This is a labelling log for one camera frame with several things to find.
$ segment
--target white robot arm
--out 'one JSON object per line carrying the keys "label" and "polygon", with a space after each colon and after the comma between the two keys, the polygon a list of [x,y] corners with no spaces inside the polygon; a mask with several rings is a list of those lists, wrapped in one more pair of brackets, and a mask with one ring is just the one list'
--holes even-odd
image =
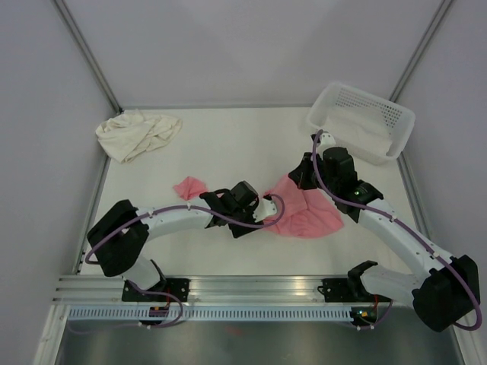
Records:
{"label": "white robot arm", "polygon": [[479,315],[476,263],[467,255],[455,258],[397,219],[384,196],[358,179],[352,156],[335,146],[333,136],[320,131],[312,137],[314,152],[304,154],[300,165],[289,173],[290,179],[300,189],[323,189],[342,213],[374,232],[412,271],[405,275],[376,262],[363,262],[348,274],[348,286],[356,299],[380,294],[406,304],[437,332],[472,309]]}
{"label": "white robot arm", "polygon": [[[358,179],[348,151],[335,147],[330,134],[323,133],[320,137],[320,154],[304,154],[300,165],[288,174],[289,178],[299,189],[325,190],[343,214],[374,232],[412,271],[411,275],[405,275],[376,262],[363,262],[348,273],[348,286],[356,301],[366,301],[363,299],[370,298],[371,294],[396,300],[412,307],[437,332],[474,309],[475,301],[480,302],[476,263],[466,255],[453,257],[419,232],[399,224],[396,212],[383,195],[368,182]],[[164,288],[166,279],[161,271],[140,255],[145,242],[180,230],[226,224],[234,238],[238,238],[265,227],[263,219],[277,213],[272,199],[269,196],[259,199],[247,182],[239,182],[232,190],[203,193],[185,205],[166,208],[136,208],[128,200],[121,201],[88,233],[92,250],[86,262],[94,263],[90,257],[95,254],[96,263],[108,277],[122,275],[142,290],[156,285]],[[460,285],[452,275],[452,268],[468,286],[470,296],[466,286]]]}

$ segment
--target white towel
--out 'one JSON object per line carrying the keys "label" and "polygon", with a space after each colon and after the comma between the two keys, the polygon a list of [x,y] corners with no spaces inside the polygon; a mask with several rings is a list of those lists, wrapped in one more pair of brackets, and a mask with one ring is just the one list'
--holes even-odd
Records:
{"label": "white towel", "polygon": [[130,110],[101,123],[96,133],[105,152],[125,163],[142,152],[168,145],[182,124],[173,116]]}
{"label": "white towel", "polygon": [[333,109],[326,118],[324,129],[335,138],[373,154],[386,156],[393,142],[387,127],[377,122],[382,120],[380,111],[361,108],[359,112],[354,109]]}

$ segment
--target pink towel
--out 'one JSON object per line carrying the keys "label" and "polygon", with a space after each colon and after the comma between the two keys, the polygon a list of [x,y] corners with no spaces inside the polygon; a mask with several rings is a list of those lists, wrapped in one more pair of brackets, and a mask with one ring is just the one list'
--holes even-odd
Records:
{"label": "pink towel", "polygon": [[173,189],[184,200],[191,200],[208,191],[203,181],[192,176],[188,176],[182,182],[173,186]]}
{"label": "pink towel", "polygon": [[[173,186],[173,189],[184,200],[190,200],[208,191],[204,182],[191,176]],[[300,190],[287,175],[265,195],[269,193],[278,194],[284,199],[285,212],[281,220],[267,227],[267,230],[282,236],[319,238],[343,227],[340,213],[326,200],[321,191]]]}

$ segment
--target laundry basket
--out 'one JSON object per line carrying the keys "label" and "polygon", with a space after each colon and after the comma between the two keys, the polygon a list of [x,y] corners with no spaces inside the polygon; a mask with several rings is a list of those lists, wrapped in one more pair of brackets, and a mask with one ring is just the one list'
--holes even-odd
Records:
{"label": "laundry basket", "polygon": [[367,124],[382,129],[382,138],[390,139],[387,152],[377,153],[364,145],[357,145],[334,135],[336,143],[349,153],[373,164],[395,160],[403,151],[414,126],[415,114],[381,97],[354,87],[332,83],[321,93],[307,114],[307,123],[316,129],[327,130],[330,116],[346,113],[357,125]]}

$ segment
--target white table surface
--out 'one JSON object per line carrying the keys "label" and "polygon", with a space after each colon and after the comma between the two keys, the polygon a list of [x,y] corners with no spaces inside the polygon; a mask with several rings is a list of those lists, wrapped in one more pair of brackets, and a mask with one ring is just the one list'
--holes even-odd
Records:
{"label": "white table surface", "polygon": [[[97,209],[98,221],[117,201],[134,206],[181,203],[172,186],[187,176],[210,190],[232,188],[241,180],[259,193],[272,188],[311,151],[304,123],[308,108],[172,109],[160,111],[183,120],[165,148],[133,162],[111,161]],[[378,188],[405,222],[413,224],[396,162],[374,166],[355,158],[360,179]],[[227,227],[187,230],[159,237],[142,251],[166,275],[343,275],[365,260],[409,273],[383,242],[342,216],[345,226],[320,239],[303,240],[260,230],[235,240]],[[100,274],[83,265],[82,274]]]}

